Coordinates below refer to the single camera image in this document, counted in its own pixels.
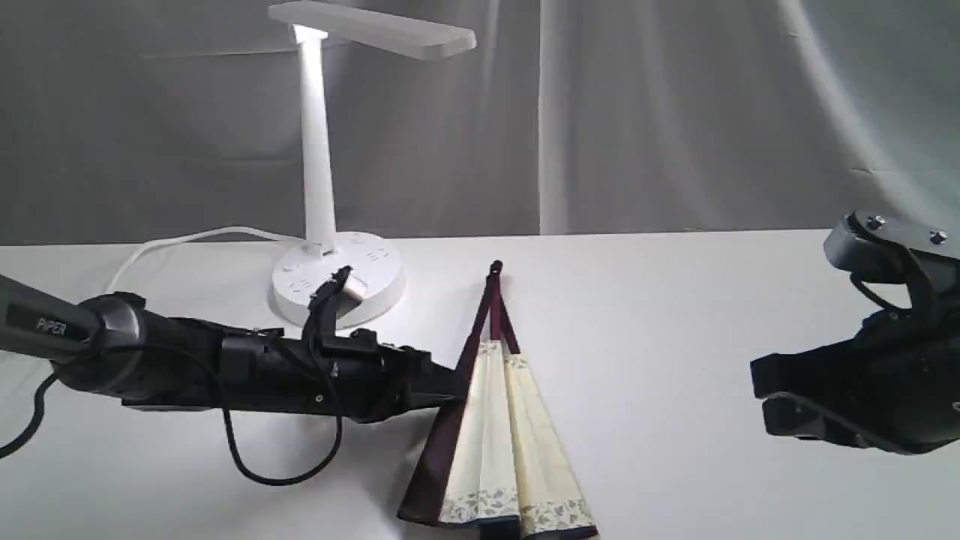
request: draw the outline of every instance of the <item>screw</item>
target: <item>screw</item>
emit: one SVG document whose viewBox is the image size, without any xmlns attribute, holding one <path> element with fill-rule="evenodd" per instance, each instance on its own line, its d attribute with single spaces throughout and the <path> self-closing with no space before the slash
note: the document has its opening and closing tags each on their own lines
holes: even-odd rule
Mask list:
<svg viewBox="0 0 960 540">
<path fill-rule="evenodd" d="M 947 242 L 947 233 L 943 231 L 930 231 L 930 242 L 940 245 Z"/>
<path fill-rule="evenodd" d="M 887 218 L 882 215 L 872 215 L 867 218 L 867 229 L 871 231 L 876 231 L 880 227 L 883 227 L 887 224 Z"/>
</svg>

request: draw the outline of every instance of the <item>desk lamp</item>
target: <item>desk lamp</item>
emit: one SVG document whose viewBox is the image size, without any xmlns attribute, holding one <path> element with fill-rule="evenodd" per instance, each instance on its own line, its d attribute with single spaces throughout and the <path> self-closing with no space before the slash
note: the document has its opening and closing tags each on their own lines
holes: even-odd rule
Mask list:
<svg viewBox="0 0 960 540">
<path fill-rule="evenodd" d="M 438 60 L 476 46 L 472 30 L 314 1 L 270 6 L 272 19 L 293 25 L 300 48 L 303 131 L 303 204 L 306 241 L 276 264 L 273 289 L 281 314 L 302 326 L 311 294 L 350 266 L 348 290 L 360 304 L 338 328 L 369 321 L 392 307 L 403 292 L 403 264 L 396 247 L 370 233 L 338 233 L 333 209 L 330 146 L 326 135 L 322 41 L 327 33 L 419 60 Z"/>
</svg>

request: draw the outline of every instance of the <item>white tabletop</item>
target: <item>white tabletop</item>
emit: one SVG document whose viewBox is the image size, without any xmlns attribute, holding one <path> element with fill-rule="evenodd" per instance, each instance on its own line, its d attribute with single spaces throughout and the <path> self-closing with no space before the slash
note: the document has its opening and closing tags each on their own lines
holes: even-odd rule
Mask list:
<svg viewBox="0 0 960 540">
<path fill-rule="evenodd" d="M 824 231 L 402 240 L 408 286 L 368 325 L 452 365 L 488 266 L 505 293 L 603 538 L 942 538 L 955 534 L 960 445 L 904 457 L 765 434 L 749 362 L 846 339 L 873 305 L 823 256 Z M 129 246 L 0 248 L 0 273 L 79 301 Z M 121 288 L 164 315 L 281 325 L 282 248 L 193 244 L 146 256 Z M 47 373 L 0 360 L 0 439 Z M 332 421 L 238 414 L 264 475 L 322 457 Z M 140 540 L 457 538 L 394 516 L 430 412 L 349 424 L 340 456 L 290 488 L 230 461 L 219 412 L 142 413 L 56 385 L 25 449 L 0 461 L 0 536 Z"/>
</svg>

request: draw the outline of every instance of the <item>gray curtain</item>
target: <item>gray curtain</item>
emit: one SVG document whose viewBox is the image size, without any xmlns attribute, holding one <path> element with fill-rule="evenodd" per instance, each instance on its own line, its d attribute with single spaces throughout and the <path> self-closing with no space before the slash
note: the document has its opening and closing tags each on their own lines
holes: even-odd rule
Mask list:
<svg viewBox="0 0 960 540">
<path fill-rule="evenodd" d="M 302 233 L 296 47 L 271 3 L 0 3 L 0 243 Z M 960 221 L 949 0 L 352 5 L 479 46 L 420 62 L 324 43 L 341 230 Z"/>
</svg>

